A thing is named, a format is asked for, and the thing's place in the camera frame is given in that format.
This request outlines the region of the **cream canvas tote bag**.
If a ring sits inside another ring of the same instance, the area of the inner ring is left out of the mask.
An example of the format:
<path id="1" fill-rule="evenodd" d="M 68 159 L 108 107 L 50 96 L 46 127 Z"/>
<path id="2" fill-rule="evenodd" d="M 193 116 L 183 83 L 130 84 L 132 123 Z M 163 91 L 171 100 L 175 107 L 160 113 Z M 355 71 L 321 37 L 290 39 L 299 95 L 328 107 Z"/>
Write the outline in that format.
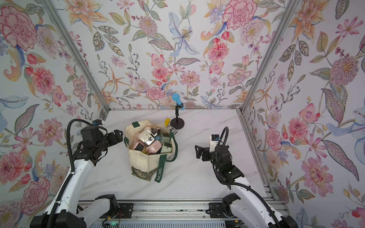
<path id="1" fill-rule="evenodd" d="M 133 122 L 125 128 L 124 144 L 128 149 L 132 175 L 160 183 L 165 165 L 178 157 L 175 134 L 164 124 L 150 120 Z"/>

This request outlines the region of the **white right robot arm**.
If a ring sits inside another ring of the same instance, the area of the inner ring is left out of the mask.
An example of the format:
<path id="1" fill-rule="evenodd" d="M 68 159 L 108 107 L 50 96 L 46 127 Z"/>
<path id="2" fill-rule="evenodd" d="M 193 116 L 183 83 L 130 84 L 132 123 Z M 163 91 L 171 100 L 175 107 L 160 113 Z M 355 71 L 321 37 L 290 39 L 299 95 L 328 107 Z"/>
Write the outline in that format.
<path id="1" fill-rule="evenodd" d="M 297 228 L 291 216 L 283 216 L 258 194 L 244 173 L 232 163 L 227 145 L 229 128 L 224 127 L 220 135 L 211 136 L 214 148 L 196 145 L 196 158 L 212 164 L 213 172 L 220 184 L 228 187 L 231 194 L 222 199 L 222 210 L 228 218 L 238 218 L 249 228 Z"/>

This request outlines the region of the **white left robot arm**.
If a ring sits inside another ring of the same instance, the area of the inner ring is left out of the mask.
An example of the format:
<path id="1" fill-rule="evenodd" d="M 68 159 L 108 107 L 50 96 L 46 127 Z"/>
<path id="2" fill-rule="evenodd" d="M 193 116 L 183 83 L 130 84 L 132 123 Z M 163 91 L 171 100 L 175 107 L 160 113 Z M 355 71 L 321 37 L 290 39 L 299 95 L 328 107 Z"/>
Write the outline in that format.
<path id="1" fill-rule="evenodd" d="M 75 151 L 71 147 L 71 126 L 84 122 L 80 133 L 82 141 Z M 97 197 L 90 206 L 79 210 L 79 199 L 89 175 L 97 163 L 107 154 L 108 148 L 123 142 L 123 132 L 108 132 L 101 120 L 92 123 L 72 119 L 66 128 L 67 152 L 70 168 L 55 199 L 40 216 L 35 216 L 32 228 L 89 228 L 100 217 L 113 218 L 121 212 L 114 194 Z"/>

